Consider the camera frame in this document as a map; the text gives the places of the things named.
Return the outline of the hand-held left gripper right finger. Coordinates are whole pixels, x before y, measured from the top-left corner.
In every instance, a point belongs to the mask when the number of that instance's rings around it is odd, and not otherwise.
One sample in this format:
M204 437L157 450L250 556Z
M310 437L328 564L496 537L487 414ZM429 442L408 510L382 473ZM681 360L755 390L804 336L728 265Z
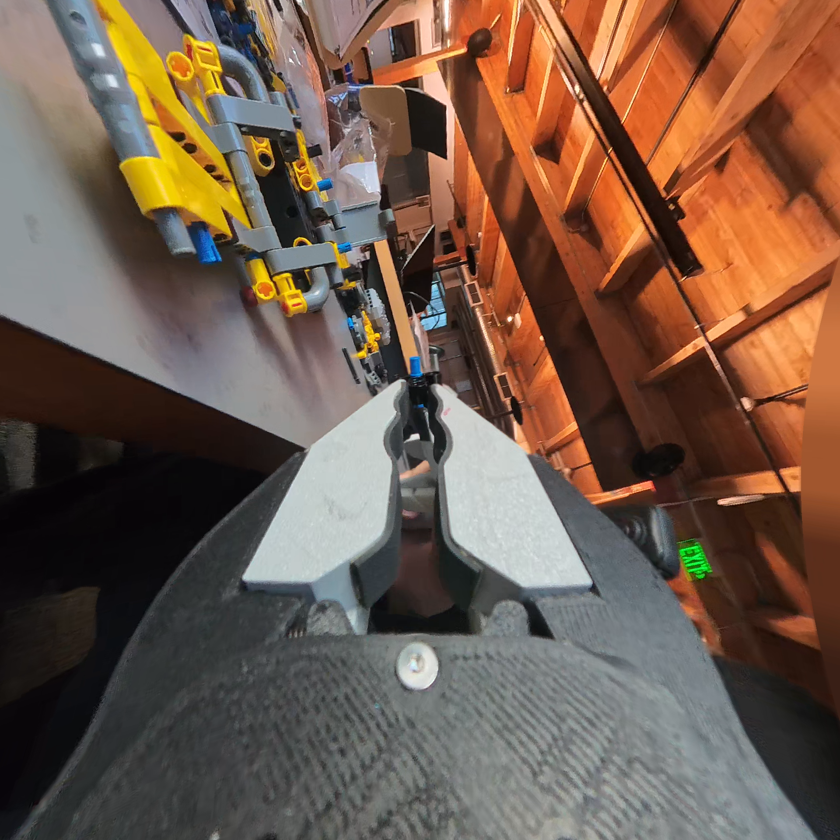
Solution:
M592 578L527 453L445 385L431 385L439 575L454 602L579 595Z

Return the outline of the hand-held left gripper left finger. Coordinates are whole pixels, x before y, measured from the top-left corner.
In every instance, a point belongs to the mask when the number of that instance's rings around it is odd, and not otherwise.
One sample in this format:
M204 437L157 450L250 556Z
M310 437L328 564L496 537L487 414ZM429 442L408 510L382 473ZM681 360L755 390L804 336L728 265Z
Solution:
M247 590L335 602L367 633L400 564L403 427L397 381L309 448L242 575Z

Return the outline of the black connector piece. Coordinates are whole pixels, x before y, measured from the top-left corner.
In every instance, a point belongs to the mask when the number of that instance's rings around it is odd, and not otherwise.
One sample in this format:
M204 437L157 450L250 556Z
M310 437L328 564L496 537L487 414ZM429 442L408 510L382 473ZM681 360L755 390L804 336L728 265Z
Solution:
M437 355L432 353L432 370L425 372L422 358L414 355L409 359L408 368L408 398L409 398L409 426L418 436L424 456L430 464L437 464L441 457L441 450L435 443L434 431L430 420L434 418L435 408L430 402L432 385L442 384L442 375L437 362Z

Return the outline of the grey desk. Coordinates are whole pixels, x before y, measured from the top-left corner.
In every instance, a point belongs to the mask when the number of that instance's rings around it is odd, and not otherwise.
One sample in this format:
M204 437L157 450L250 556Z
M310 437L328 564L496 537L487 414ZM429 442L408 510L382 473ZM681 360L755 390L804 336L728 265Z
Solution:
M2 2L2 418L273 471L371 396L342 310L173 258L44 2Z

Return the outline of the green exit sign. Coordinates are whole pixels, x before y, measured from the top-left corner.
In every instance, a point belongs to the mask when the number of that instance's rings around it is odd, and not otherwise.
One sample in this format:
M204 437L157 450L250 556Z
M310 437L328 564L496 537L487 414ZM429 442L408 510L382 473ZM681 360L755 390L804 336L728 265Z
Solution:
M683 539L677 542L681 567L691 583L706 581L714 576L715 571L707 552L698 539Z

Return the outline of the dark table with wooden edge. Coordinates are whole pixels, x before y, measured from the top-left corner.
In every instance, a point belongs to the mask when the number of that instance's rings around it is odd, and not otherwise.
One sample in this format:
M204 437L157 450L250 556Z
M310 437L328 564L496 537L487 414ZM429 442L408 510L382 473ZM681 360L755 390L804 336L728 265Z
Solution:
M419 357L412 320L403 299L391 249L386 239L373 243L373 251L384 284L385 296L391 308L391 322L400 345L406 372L411 374L411 359Z

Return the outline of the person's black jacket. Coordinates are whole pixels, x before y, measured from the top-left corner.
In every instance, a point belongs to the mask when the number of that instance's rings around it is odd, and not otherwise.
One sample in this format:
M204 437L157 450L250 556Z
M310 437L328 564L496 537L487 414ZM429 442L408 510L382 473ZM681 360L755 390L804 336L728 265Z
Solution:
M805 689L716 656L742 726L817 838L839 838L838 718Z

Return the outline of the yellow grey brick vehicle model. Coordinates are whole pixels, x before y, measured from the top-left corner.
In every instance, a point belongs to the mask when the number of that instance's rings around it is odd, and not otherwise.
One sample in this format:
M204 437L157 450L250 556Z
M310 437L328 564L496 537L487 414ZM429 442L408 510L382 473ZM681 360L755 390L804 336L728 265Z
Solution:
M285 247L260 177L296 158L300 120L269 92L250 60L184 33L161 58L120 2L47 2L79 78L118 156L142 215L173 256L203 265L232 248L244 261L251 305L276 302L294 317L318 312L330 292L323 271L342 275L328 238ZM338 241L376 232L393 215L353 219Z

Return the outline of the pile of loose building pieces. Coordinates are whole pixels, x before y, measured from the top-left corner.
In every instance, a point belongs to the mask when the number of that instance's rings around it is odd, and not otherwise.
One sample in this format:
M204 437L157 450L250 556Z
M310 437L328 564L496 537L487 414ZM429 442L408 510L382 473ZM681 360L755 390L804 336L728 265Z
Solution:
M358 92L349 86L325 89L318 62L310 49L307 29L295 2L208 2L210 15L224 46L236 49L251 61L268 91L280 94L297 128L296 158L283 170L260 177L260 188L272 223L285 247L314 245L330 238L343 260L336 269L323 271L348 321L357 365L374 396L388 384L389 374L382 348L391 341L391 328L384 336L374 332L361 309L357 287L367 285L368 249L385 236L388 223L372 234L348 239L355 219L385 217L374 203L342 206L334 183L338 169L358 161L375 161L379 175L387 157L392 124L384 118L370 120L361 110Z

